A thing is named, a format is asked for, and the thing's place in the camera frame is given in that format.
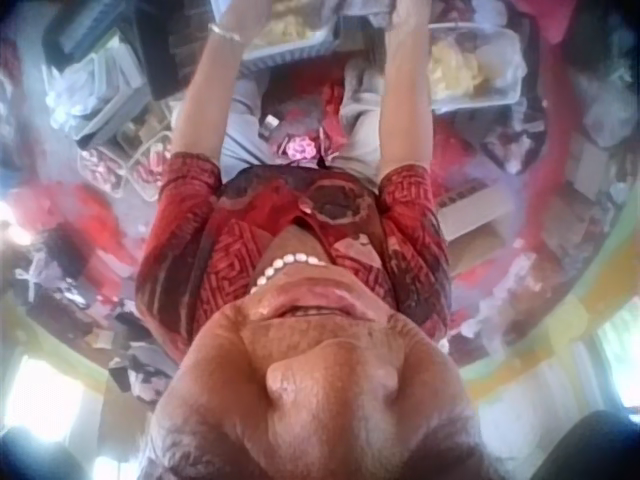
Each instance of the red blouse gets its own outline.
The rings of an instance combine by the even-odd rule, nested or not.
[[[136,286],[139,312],[176,361],[216,311],[247,295],[263,253],[293,223],[430,338],[445,336],[448,259],[425,168],[392,171],[376,195],[348,173],[302,167],[250,167],[223,185],[206,157],[179,153]]]

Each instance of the hair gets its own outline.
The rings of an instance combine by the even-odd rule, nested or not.
[[[428,432],[400,471],[385,480],[504,480],[482,443],[452,443],[460,420]],[[219,429],[165,431],[160,444],[147,435],[139,458],[139,480],[278,480],[243,445]]]

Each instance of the sleeve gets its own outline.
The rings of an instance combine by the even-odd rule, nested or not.
[[[190,305],[197,301],[193,272],[203,232],[215,207],[220,170],[202,155],[176,153],[169,160],[158,211],[136,280],[136,308],[174,360],[187,350]]]
[[[419,165],[391,171],[380,183],[378,209],[398,309],[440,341],[447,333],[451,279],[429,171]]]

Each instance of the mouth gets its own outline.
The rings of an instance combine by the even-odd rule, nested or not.
[[[322,315],[344,315],[345,312],[326,307],[293,307],[284,312],[281,317],[319,317]]]
[[[256,320],[340,315],[354,320],[382,321],[384,315],[352,285],[335,279],[304,279],[271,289],[260,300]]]

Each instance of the pearl necklace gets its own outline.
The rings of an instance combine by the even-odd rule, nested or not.
[[[251,289],[251,293],[254,293],[258,288],[266,285],[267,282],[284,267],[293,265],[294,263],[306,263],[307,265],[315,265],[319,267],[324,267],[326,265],[326,263],[318,260],[318,257],[310,256],[306,253],[289,253],[284,257],[277,258],[273,261],[271,266],[264,271],[260,278],[258,278],[256,286]]]

